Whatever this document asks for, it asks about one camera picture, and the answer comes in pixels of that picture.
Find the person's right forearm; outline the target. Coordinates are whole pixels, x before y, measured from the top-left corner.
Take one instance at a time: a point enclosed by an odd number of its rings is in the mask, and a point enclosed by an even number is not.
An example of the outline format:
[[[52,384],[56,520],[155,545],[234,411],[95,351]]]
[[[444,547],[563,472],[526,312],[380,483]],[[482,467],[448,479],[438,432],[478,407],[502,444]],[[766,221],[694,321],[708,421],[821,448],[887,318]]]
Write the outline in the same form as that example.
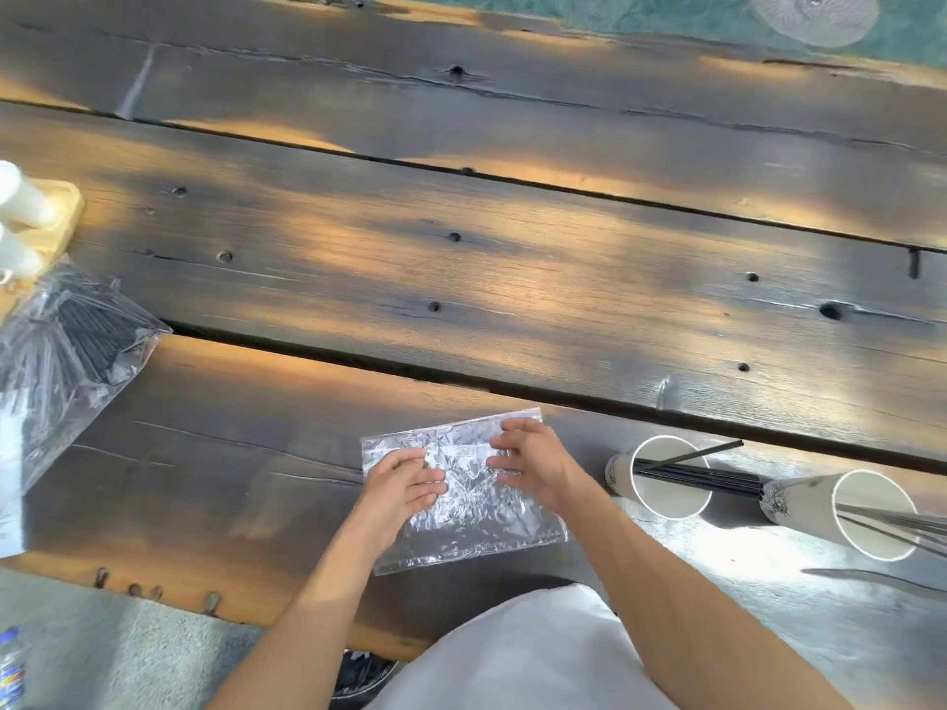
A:
[[[643,666],[679,710],[854,710],[826,678],[654,540],[582,469],[558,480],[579,541]]]

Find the bundle of black straws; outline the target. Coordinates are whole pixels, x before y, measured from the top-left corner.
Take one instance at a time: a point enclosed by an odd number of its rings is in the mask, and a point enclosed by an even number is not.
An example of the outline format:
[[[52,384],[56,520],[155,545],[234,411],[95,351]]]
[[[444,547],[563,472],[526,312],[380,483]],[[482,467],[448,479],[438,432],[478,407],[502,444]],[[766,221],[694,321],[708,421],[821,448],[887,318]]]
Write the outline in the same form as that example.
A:
[[[686,464],[686,461],[703,460],[706,456],[735,450],[742,446],[743,440],[738,439],[681,453],[663,460],[633,460],[631,469],[633,474],[652,480],[761,501],[764,497],[764,481],[757,475]]]
[[[836,504],[835,512],[841,521],[867,533],[947,561],[947,515],[883,510],[847,503]]]

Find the person's left hand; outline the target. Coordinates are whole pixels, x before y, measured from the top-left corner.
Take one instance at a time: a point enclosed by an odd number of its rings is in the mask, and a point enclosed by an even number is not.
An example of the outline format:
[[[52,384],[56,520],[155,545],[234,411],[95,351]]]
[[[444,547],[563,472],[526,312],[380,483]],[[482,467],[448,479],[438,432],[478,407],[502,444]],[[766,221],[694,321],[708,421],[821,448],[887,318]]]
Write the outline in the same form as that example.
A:
[[[373,466],[365,478],[361,497],[353,511],[356,526],[378,554],[393,544],[405,524],[434,505],[420,512],[400,512],[396,509],[398,451],[387,453]]]

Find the clear bag of black straws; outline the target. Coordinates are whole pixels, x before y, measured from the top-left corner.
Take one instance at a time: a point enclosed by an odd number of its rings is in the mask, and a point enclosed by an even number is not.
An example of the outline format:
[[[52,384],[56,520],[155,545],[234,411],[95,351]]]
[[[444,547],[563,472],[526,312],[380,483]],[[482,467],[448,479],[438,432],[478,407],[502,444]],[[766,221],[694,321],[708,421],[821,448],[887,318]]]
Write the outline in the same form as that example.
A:
[[[171,334],[68,255],[41,276],[0,326],[0,393],[26,412],[24,495]]]

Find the white paper sheet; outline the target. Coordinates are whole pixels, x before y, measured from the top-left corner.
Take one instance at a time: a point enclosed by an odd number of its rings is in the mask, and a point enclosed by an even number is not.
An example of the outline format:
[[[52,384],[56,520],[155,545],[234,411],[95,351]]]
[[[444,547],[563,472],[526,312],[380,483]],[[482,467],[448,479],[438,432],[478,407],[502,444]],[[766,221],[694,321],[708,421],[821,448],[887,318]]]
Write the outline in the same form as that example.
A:
[[[27,549],[23,469],[26,412],[9,393],[0,393],[0,560]]]

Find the white cylinder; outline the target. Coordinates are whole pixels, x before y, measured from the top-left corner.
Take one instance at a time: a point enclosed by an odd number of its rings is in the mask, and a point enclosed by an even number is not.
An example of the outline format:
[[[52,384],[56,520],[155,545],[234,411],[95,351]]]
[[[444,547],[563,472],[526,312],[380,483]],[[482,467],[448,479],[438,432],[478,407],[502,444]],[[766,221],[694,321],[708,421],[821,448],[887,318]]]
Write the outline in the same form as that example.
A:
[[[9,161],[0,160],[0,220],[43,228],[57,221],[53,202]]]
[[[0,285],[35,278],[44,268],[42,255],[0,222]]]

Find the white paper cup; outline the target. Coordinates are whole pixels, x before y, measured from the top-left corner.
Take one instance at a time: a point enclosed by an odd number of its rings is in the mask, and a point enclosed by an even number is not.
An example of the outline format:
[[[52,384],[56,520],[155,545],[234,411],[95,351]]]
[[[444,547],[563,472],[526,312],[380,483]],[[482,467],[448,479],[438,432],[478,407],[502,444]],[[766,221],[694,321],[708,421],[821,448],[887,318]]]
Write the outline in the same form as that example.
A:
[[[634,501],[661,519],[683,521],[693,518],[709,505],[712,491],[642,476],[637,468],[645,461],[669,460],[697,450],[692,442],[676,436],[650,437],[633,451],[614,455],[605,466],[605,482],[618,496]]]
[[[773,523],[857,551],[874,561],[896,562],[915,551],[916,536],[876,521],[854,523],[840,505],[902,513],[917,506],[905,489],[882,473],[854,469],[842,474],[772,481],[761,508]]]

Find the black shoe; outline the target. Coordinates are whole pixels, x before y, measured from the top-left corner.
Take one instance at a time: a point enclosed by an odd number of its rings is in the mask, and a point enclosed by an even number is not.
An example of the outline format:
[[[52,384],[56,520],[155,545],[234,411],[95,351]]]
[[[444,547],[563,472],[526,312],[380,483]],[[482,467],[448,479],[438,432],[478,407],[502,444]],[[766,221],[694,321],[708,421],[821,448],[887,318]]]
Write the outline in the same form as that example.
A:
[[[347,649],[328,710],[364,710],[404,665],[367,651]]]

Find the plastic water bottle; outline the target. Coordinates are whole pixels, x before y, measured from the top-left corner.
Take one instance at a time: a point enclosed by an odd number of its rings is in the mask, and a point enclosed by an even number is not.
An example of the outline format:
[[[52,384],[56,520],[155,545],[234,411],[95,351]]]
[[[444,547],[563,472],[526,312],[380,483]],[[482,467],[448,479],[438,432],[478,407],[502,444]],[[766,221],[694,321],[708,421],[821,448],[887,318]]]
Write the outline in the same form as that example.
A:
[[[0,710],[23,710],[26,701],[27,654],[20,629],[0,633]]]

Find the crinkled clear plastic bag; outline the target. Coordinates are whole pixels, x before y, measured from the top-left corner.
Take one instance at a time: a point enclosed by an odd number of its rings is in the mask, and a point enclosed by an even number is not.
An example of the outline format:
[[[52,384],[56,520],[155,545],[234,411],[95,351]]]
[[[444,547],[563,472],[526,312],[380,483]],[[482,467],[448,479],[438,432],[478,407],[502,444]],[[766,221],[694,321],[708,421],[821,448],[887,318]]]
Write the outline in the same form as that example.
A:
[[[510,418],[542,421],[539,408],[409,429],[360,439],[363,474],[388,453],[423,449],[425,463],[445,473],[447,492],[413,516],[377,560],[375,575],[387,575],[512,551],[564,543],[565,523],[538,501],[497,482],[487,459],[504,452],[491,447]]]

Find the light wooden tray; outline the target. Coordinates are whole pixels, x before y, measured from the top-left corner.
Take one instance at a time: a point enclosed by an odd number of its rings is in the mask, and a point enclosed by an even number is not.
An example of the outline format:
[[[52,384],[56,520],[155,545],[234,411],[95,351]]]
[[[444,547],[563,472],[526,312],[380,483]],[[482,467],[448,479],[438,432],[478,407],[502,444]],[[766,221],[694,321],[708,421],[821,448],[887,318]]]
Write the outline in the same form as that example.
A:
[[[51,202],[56,218],[46,226],[30,226],[18,221],[4,221],[9,240],[17,239],[38,254],[41,265],[27,276],[11,276],[8,264],[0,260],[0,326],[29,297],[44,273],[60,260],[80,220],[85,199],[77,186],[67,180],[28,177],[28,181]]]

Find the white garment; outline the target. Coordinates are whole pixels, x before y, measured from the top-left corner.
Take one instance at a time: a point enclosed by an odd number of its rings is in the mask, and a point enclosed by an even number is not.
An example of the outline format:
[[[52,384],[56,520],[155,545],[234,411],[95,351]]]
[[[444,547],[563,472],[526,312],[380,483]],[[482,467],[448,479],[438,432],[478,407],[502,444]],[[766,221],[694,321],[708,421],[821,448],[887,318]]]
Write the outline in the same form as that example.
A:
[[[491,608],[410,662],[364,710],[678,710],[591,588]]]

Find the person's left forearm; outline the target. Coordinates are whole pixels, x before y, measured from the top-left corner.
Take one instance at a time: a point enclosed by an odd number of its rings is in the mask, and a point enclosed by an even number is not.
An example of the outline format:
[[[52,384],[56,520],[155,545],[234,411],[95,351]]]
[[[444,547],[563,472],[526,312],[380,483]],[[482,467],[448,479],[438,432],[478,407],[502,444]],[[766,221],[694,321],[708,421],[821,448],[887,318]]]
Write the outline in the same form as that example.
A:
[[[207,710],[328,710],[373,564],[404,507],[359,503],[277,623],[230,673]]]

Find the person's right hand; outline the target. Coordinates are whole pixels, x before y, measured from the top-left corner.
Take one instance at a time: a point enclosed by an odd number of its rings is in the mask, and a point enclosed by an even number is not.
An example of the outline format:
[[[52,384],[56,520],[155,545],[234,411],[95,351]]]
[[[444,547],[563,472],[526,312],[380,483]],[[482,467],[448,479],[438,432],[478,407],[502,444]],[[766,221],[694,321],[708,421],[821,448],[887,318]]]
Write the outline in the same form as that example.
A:
[[[562,515],[574,492],[581,490],[589,475],[564,448],[550,427],[535,419],[535,489],[520,490],[535,497],[546,509]]]

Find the round floor drain cover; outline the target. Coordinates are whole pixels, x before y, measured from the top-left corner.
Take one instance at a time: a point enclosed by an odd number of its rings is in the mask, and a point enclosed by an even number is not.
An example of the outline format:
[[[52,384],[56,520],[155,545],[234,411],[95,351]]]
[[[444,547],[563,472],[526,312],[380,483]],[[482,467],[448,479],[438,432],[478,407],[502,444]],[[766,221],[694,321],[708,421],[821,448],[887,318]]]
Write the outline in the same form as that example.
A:
[[[775,32],[806,45],[838,49],[857,43],[874,28],[878,0],[750,0]]]

